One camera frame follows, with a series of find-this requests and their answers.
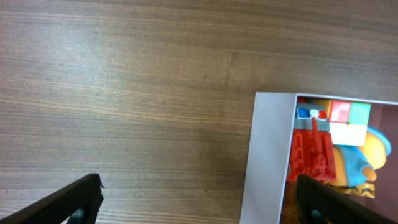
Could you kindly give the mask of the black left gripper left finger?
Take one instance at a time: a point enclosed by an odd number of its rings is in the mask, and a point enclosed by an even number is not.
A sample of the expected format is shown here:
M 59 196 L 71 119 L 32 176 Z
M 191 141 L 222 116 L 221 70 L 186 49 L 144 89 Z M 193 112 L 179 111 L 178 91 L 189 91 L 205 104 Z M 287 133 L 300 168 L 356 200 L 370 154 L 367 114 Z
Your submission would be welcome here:
M 88 174 L 1 219 L 2 224 L 95 223 L 104 200 L 99 174 Z

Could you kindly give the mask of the yellow round wheel toy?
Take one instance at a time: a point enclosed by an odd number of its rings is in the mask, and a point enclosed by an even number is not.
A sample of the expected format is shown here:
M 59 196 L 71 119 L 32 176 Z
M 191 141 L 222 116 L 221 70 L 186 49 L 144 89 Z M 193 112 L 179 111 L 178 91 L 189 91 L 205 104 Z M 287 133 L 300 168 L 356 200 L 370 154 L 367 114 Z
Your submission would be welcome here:
M 364 183 L 355 187 L 348 187 L 343 190 L 344 194 L 357 195 L 360 197 L 375 198 L 375 185 L 372 183 Z

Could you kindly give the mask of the orange duck toy blue hat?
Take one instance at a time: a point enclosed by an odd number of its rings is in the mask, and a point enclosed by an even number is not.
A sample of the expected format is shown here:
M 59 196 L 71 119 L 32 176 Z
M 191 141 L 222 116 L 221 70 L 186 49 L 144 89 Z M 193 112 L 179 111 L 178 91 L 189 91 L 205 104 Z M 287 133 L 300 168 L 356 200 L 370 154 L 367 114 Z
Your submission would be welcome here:
M 379 130 L 368 127 L 362 146 L 334 145 L 336 179 L 329 184 L 357 187 L 377 179 L 376 171 L 384 166 L 392 152 L 388 138 Z

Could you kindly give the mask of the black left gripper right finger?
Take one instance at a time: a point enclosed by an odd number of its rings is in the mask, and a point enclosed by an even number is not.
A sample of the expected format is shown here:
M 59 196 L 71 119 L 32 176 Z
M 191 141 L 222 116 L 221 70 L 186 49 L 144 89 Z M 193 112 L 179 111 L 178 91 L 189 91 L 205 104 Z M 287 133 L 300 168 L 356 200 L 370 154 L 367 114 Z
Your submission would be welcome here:
M 297 179 L 295 203 L 300 223 L 395 224 L 305 174 Z

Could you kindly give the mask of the multicolour puzzle cube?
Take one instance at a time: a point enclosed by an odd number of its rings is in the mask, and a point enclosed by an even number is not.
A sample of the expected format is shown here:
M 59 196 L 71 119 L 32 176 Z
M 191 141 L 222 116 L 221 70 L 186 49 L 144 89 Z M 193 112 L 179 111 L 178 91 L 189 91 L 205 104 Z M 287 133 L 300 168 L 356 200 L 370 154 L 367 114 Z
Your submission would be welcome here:
M 325 108 L 334 145 L 363 146 L 371 104 L 347 100 L 315 100 Z

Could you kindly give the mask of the red toy fire truck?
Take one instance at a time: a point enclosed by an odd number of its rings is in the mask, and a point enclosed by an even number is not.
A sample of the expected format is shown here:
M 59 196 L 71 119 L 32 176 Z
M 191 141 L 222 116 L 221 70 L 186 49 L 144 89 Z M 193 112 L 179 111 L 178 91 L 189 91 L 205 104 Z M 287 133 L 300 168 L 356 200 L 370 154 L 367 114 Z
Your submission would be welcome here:
M 336 179 L 330 123 L 326 109 L 313 99 L 297 98 L 287 181 L 305 174 L 321 182 Z

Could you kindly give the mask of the white pink-lined open box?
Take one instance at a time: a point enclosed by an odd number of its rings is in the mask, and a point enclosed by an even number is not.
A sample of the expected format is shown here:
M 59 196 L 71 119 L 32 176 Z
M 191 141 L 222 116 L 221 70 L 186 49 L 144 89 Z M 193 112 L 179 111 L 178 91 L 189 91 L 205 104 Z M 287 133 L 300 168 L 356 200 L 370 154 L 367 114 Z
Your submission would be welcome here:
M 279 223 L 284 199 L 297 98 L 312 97 L 396 105 L 311 93 L 257 92 L 254 99 L 240 224 Z

